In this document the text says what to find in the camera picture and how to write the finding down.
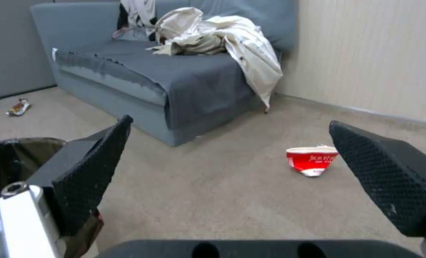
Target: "trash can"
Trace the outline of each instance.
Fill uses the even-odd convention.
[[[20,138],[0,142],[0,192],[10,183],[26,181],[54,156],[66,142],[54,138]],[[103,227],[98,210],[92,212],[82,229],[64,237],[64,257],[80,257],[90,248]]]

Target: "beige carpet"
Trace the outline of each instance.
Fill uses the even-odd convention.
[[[54,88],[24,95],[20,118],[0,101],[0,140],[85,137],[116,119]],[[364,193],[339,157],[320,178],[291,171],[285,150],[332,144],[337,119],[407,140],[426,153],[426,125],[398,122],[276,96],[264,115],[249,112],[177,148],[133,129],[100,210],[100,250],[131,239],[378,239],[419,250]]]

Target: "textured gripper pad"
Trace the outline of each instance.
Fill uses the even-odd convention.
[[[92,135],[101,137],[102,134],[102,139],[74,168],[52,182],[67,235],[75,235],[101,202],[125,147],[132,122],[130,116],[124,116],[114,126]]]
[[[408,237],[426,235],[426,155],[401,140],[332,121],[334,145],[365,192]]]

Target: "gray sofa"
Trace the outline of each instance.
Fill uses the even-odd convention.
[[[243,5],[245,1],[249,1],[251,5]],[[226,6],[229,5],[226,0],[157,0],[157,17],[179,7],[194,6],[203,10],[206,16],[238,14],[248,16],[255,23],[259,18],[265,21],[265,16],[257,11],[259,6],[249,8],[257,1],[231,2],[237,2],[233,13],[227,13],[231,8]],[[281,28],[276,33],[271,23],[278,21],[262,22],[268,29],[266,30],[265,25],[262,27],[264,33],[271,32],[266,37],[276,48],[287,50],[295,41],[295,7],[293,0],[281,2],[290,8],[287,12],[282,13],[281,8],[275,6],[269,11],[279,11],[281,17],[285,16],[285,24],[278,25]],[[153,59],[141,52],[149,42],[112,41],[111,34],[116,30],[118,19],[118,4],[56,3],[31,7],[36,28],[59,87],[111,115],[132,116],[136,128],[172,146],[183,144],[259,105],[249,87],[243,86],[242,73],[230,72],[235,71],[238,65],[231,62],[232,59],[226,53],[216,57],[177,57],[177,60],[173,59],[175,57],[164,56]],[[141,57],[144,65],[138,62],[136,65],[139,65],[138,69],[142,72],[127,69],[126,60],[130,62],[128,57],[131,56],[116,53],[117,49],[132,49],[133,45],[129,44],[135,44],[134,49],[140,50],[130,54],[135,57],[133,61],[140,60]],[[176,72],[175,67],[184,70]],[[183,73],[194,73],[190,75],[189,81],[193,86],[185,86],[182,84],[183,80],[178,80],[183,79]],[[176,93],[167,93],[160,87],[164,80],[168,83],[170,80],[180,81],[182,83],[179,88],[182,89]],[[223,86],[223,89],[218,90],[214,84],[208,83],[211,80],[219,86],[231,81],[236,86]],[[192,88],[197,87],[196,81],[202,87],[193,92]],[[206,83],[208,91],[205,92],[202,83]],[[177,96],[177,102],[174,101],[174,95]],[[184,106],[184,109],[176,110],[178,106]]]

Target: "gray wall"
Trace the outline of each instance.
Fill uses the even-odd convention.
[[[55,84],[29,11],[51,0],[0,0],[0,96]]]

